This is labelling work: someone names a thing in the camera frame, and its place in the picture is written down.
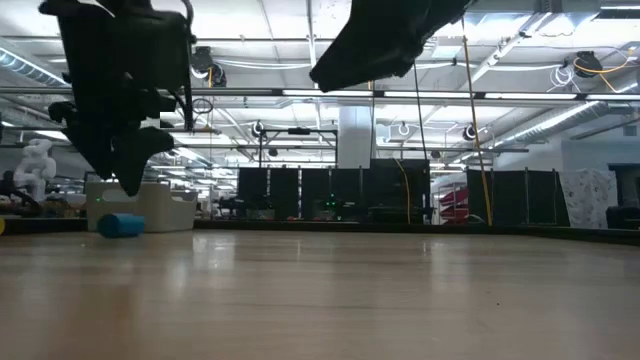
blue cylinder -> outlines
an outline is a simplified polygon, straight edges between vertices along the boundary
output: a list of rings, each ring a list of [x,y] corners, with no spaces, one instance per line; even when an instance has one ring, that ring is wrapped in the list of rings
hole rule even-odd
[[[135,237],[144,232],[144,217],[131,214],[108,214],[98,220],[98,233],[109,238]]]

white plastic container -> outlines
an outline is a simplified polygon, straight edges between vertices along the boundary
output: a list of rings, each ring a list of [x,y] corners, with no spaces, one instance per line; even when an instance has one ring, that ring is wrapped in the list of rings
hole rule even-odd
[[[130,198],[119,184],[90,182],[86,184],[87,222],[89,231],[106,214],[127,213],[144,216],[145,233],[163,233],[193,229],[196,199],[185,201],[172,197],[165,184],[143,183],[137,196]]]

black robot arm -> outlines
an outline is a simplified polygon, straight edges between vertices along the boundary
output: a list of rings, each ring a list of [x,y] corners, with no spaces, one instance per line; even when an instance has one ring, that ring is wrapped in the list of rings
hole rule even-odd
[[[129,194],[138,193],[147,161],[174,147],[147,117],[183,108],[193,128],[190,55],[193,8],[187,16],[157,11],[149,0],[45,0],[40,12],[58,18],[74,101],[53,104],[53,120],[103,179],[115,174]],[[168,90],[173,97],[161,96]],[[184,100],[177,98],[184,94]]]
[[[322,91],[404,76],[426,41],[475,0],[353,0],[349,21],[311,71]]]

white robot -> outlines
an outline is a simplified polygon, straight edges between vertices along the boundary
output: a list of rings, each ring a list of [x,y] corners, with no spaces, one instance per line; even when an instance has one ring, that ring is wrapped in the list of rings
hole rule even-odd
[[[51,146],[51,141],[45,139],[29,141],[22,151],[24,158],[13,175],[15,186],[28,186],[29,196],[36,202],[45,200],[47,181],[56,176],[56,161],[49,157]]]

ductwork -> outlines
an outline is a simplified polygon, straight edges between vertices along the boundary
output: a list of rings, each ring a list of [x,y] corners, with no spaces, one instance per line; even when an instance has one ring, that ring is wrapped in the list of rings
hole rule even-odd
[[[633,72],[612,83],[616,89],[619,89],[620,94],[640,93],[638,72]],[[620,110],[619,106],[612,106],[607,101],[586,101],[569,109],[550,110],[497,137],[492,146],[503,147],[515,143],[528,145],[618,110]]]

